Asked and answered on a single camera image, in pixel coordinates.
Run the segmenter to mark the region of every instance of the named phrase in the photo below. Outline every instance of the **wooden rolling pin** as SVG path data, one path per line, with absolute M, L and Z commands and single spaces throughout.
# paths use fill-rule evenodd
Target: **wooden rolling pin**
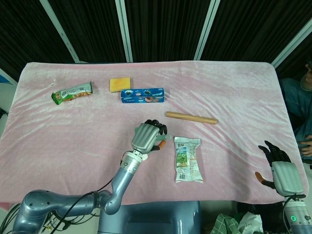
M 166 117 L 179 118 L 179 119 L 185 119 L 185 120 L 196 121 L 196 122 L 201 122 L 201 123 L 209 123 L 209 124 L 217 124 L 218 123 L 218 120 L 215 118 L 192 116 L 192 115 L 176 113 L 176 112 L 171 112 L 171 111 L 166 112 Z

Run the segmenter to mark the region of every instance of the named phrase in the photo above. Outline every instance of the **green checkered fabric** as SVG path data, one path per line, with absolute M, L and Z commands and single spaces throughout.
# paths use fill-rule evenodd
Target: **green checkered fabric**
M 211 234 L 241 234 L 237 227 L 238 223 L 234 218 L 219 214 Z

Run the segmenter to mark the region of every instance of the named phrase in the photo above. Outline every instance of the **pink tablecloth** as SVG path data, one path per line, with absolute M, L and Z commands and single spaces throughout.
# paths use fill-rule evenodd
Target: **pink tablecloth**
M 109 79 L 129 76 L 134 88 L 164 87 L 164 103 L 122 104 Z M 92 81 L 94 94 L 55 105 L 51 93 Z M 175 111 L 219 119 L 217 125 L 167 118 Z M 149 155 L 124 204 L 176 200 L 272 203 L 283 198 L 261 185 L 272 178 L 258 149 L 268 140 L 307 178 L 274 68 L 267 63 L 178 61 L 127 64 L 43 64 L 24 68 L 0 141 L 0 202 L 20 202 L 34 189 L 83 194 L 115 174 L 131 150 L 135 127 L 158 119 L 173 136 L 200 138 L 204 183 L 175 183 L 173 141 Z

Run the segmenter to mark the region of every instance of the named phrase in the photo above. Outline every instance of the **sponge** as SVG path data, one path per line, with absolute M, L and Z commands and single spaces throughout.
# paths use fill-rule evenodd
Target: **sponge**
M 130 89 L 130 77 L 111 78 L 109 80 L 109 91 L 113 93 L 122 89 Z

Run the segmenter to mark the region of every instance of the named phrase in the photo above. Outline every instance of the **plastic snack bag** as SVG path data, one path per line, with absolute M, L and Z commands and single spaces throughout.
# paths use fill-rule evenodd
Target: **plastic snack bag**
M 175 137 L 175 182 L 196 181 L 203 183 L 196 158 L 196 148 L 200 139 Z
M 71 101 L 78 97 L 91 95 L 92 92 L 92 84 L 91 82 L 88 82 L 52 93 L 51 97 L 56 105 L 60 105 L 63 101 Z

